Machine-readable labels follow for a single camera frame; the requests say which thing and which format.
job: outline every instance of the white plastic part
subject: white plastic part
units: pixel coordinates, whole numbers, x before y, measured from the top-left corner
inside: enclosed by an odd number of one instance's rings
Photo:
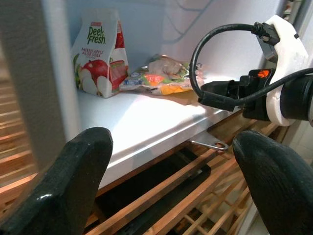
[[[295,37],[297,32],[289,22],[274,15],[266,23],[275,27],[280,38],[279,43],[274,46],[278,61],[276,72],[270,81],[271,84],[284,76],[306,68],[309,56],[300,39]],[[271,122],[280,126],[289,126],[293,124],[294,120],[284,118],[280,110],[282,87],[267,94],[266,109]]]

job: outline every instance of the white shelf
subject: white shelf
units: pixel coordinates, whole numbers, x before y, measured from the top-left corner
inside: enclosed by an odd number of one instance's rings
[[[113,154],[99,188],[120,178],[231,114],[204,107],[193,92],[151,97],[121,93],[103,99],[78,93],[82,128],[108,128]]]

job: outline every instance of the metal bracket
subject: metal bracket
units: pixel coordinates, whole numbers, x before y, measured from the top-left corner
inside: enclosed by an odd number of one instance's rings
[[[208,148],[225,151],[228,149],[228,144],[215,138],[213,135],[209,134],[207,131],[202,131],[201,133],[190,138],[189,141],[194,144],[202,145]]]

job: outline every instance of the black connector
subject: black connector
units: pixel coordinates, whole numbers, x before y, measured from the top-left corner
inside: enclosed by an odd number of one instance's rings
[[[267,23],[254,23],[256,29],[251,33],[257,35],[264,43],[275,45],[279,43],[280,38],[275,30],[275,27]]]

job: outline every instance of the snack bag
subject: snack bag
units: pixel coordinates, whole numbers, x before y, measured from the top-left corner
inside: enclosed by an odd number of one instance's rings
[[[204,84],[201,64],[197,65],[197,82]],[[166,95],[192,90],[189,79],[189,65],[165,55],[155,55],[148,65],[133,72],[120,85],[121,91],[137,91]]]
[[[76,87],[108,98],[128,76],[128,61],[118,12],[87,9],[71,50]]]

